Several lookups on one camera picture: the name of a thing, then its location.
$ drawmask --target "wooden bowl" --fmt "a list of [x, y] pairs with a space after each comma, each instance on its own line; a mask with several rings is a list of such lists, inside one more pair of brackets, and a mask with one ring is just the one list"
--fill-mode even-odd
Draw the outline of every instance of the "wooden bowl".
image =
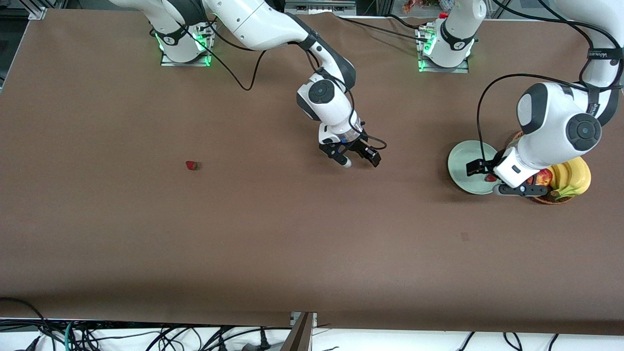
[[[505, 143], [505, 148], [507, 148], [507, 146], [509, 145], [510, 142], [518, 139], [519, 137], [523, 136], [524, 133], [522, 131], [519, 131], [518, 133], [514, 134], [511, 139], [509, 139], [509, 141], [507, 143]], [[550, 196], [550, 192], [548, 192], [548, 194], [544, 195], [544, 196], [540, 196], [540, 197], [527, 197], [527, 199], [536, 202], [538, 204], [542, 204], [542, 205], [559, 205], [559, 204], [563, 204], [565, 202], [568, 202], [570, 200], [572, 200], [572, 197], [562, 197], [559, 200], [555, 200], [554, 197]]]

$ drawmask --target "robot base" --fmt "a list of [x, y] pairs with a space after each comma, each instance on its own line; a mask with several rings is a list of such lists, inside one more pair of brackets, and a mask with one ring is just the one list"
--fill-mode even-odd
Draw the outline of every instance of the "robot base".
[[414, 31], [416, 37], [423, 37], [427, 39], [427, 42], [416, 41], [416, 52], [418, 53], [418, 71], [419, 72], [439, 72], [439, 73], [468, 73], [468, 60], [464, 59], [462, 63], [457, 67], [446, 68], [435, 64], [428, 56], [423, 52], [428, 50], [436, 37], [436, 30], [433, 27], [433, 22], [429, 22], [424, 26], [420, 26], [419, 29]]
[[[483, 144], [485, 151], [485, 159], [493, 159], [496, 150], [488, 144]], [[448, 170], [451, 178], [461, 189], [477, 195], [486, 195], [494, 191], [494, 187], [501, 184], [500, 180], [496, 182], [486, 182], [485, 174], [476, 174], [468, 176], [466, 172], [466, 164], [481, 158], [481, 148], [479, 141], [469, 140], [460, 142], [449, 154]]]
[[[201, 32], [198, 31], [198, 34], [197, 36], [195, 36], [195, 38], [201, 41], [202, 44], [204, 44], [212, 51], [212, 48], [215, 46], [216, 37], [212, 28], [208, 27], [205, 22], [198, 24], [197, 27], [202, 28], [203, 30]], [[188, 62], [175, 62], [163, 53], [162, 57], [160, 58], [160, 65], [169, 67], [210, 67], [210, 64], [212, 63], [212, 55], [208, 51], [206, 51], [201, 45], [199, 45], [199, 43], [196, 44], [197, 48], [199, 50], [203, 50], [203, 52], [194, 60]]]

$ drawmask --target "banana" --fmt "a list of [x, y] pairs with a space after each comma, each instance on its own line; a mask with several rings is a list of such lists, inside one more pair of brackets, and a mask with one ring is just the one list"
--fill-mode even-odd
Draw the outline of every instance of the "banana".
[[552, 173], [552, 180], [550, 181], [550, 186], [554, 187], [555, 184], [557, 183], [557, 175], [555, 174], [555, 169], [552, 166], [547, 167], [547, 169], [550, 171], [550, 173]]
[[555, 164], [552, 166], [553, 182], [551, 183], [552, 189], [560, 191], [566, 188], [570, 182], [570, 171], [564, 164]]
[[559, 191], [560, 196], [576, 196], [586, 192], [592, 182], [592, 173], [587, 163], [581, 157], [577, 157], [563, 164], [570, 171], [570, 180]]

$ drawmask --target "apple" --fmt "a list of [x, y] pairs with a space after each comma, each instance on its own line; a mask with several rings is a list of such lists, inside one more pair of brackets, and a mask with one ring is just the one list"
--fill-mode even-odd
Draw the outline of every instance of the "apple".
[[[550, 169], [544, 168], [541, 171], [537, 172], [535, 178], [535, 185], [543, 185], [545, 187], [549, 186], [552, 182], [552, 172]], [[527, 180], [527, 183], [533, 184], [533, 177]]]

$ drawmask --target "metal mount plate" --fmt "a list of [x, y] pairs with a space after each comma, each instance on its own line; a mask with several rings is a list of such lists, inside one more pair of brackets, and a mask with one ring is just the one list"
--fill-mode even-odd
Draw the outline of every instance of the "metal mount plate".
[[427, 42], [416, 41], [416, 52], [418, 53], [418, 71], [419, 72], [438, 72], [438, 73], [468, 73], [468, 60], [464, 59], [462, 63], [457, 67], [446, 68], [435, 64], [429, 56], [424, 54], [425, 50], [429, 49], [429, 46], [436, 38], [436, 30], [434, 29], [433, 22], [429, 22], [423, 26], [420, 26], [415, 31], [416, 37], [423, 37], [427, 39]]
[[[207, 48], [209, 48], [210, 51], [212, 51], [212, 48], [215, 46], [216, 37], [214, 31], [205, 23], [198, 24], [198, 27], [203, 30], [197, 31], [195, 39], [200, 40]], [[175, 62], [163, 53], [160, 58], [160, 65], [168, 67], [210, 67], [210, 64], [212, 63], [212, 54], [206, 51], [201, 45], [197, 44], [197, 46], [199, 49], [203, 50], [203, 52], [197, 56], [196, 59], [188, 62]]]
[[[290, 312], [290, 326], [293, 327], [295, 325], [295, 323], [297, 323], [297, 320], [299, 319], [299, 316], [304, 313], [304, 312]], [[314, 318], [314, 323], [312, 325], [312, 328], [316, 328], [316, 312], [312, 314], [312, 318]]]

